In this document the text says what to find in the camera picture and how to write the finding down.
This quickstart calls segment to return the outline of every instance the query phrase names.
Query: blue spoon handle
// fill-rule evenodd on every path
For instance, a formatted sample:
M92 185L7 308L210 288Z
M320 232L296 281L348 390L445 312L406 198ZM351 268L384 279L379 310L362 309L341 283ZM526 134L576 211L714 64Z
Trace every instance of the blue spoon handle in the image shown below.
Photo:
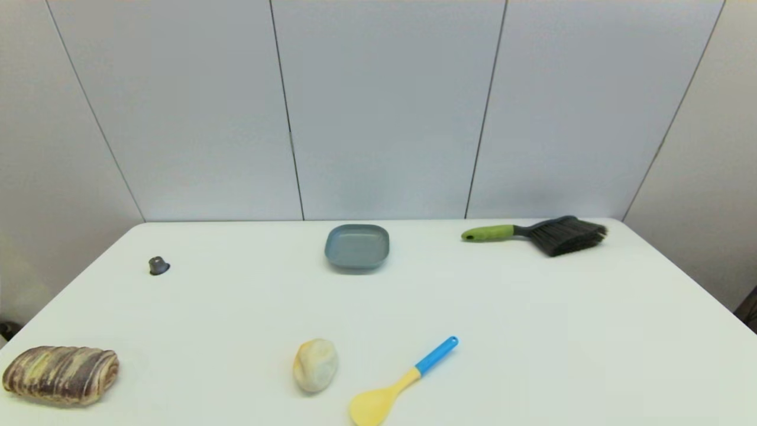
M421 360L418 364L416 364L416 368L418 368L418 371L421 372L421 377L425 376L426 372L428 370L431 370L431 367L436 365L437 362L441 361L442 358L452 349L454 349L455 346L457 346L457 337L452 336L449 339L447 339L444 343L439 345L438 348L434 349L433 352L429 353L424 359Z

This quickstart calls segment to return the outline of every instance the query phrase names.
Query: black bristles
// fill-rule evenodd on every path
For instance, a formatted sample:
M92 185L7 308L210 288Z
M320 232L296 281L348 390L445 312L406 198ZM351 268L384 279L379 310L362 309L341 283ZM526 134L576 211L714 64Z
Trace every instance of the black bristles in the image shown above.
M536 227L528 236L549 256L559 256L596 246L607 236L607 228L570 216Z

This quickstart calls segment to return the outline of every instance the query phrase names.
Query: plastic dish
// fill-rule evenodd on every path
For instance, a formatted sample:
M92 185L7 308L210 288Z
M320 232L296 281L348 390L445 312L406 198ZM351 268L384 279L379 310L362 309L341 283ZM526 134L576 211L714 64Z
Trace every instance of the plastic dish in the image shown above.
M340 268L378 268L387 255L389 233L376 225L341 225L334 228L326 240L326 258Z

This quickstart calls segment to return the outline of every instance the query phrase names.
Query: bread loaf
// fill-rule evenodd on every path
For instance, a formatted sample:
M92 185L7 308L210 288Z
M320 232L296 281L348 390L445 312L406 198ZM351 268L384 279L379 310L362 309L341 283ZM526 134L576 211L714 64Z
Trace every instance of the bread loaf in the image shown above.
M118 357L112 350L40 346L19 355L5 370L9 392L66 405L88 405L116 380Z

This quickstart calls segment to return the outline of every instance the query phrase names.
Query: yellow spoon head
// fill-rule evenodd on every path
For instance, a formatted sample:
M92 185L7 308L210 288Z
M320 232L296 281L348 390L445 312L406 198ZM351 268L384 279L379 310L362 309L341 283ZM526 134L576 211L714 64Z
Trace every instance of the yellow spoon head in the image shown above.
M350 403L350 417L357 426L379 426L396 398L397 391L390 387L361 393Z

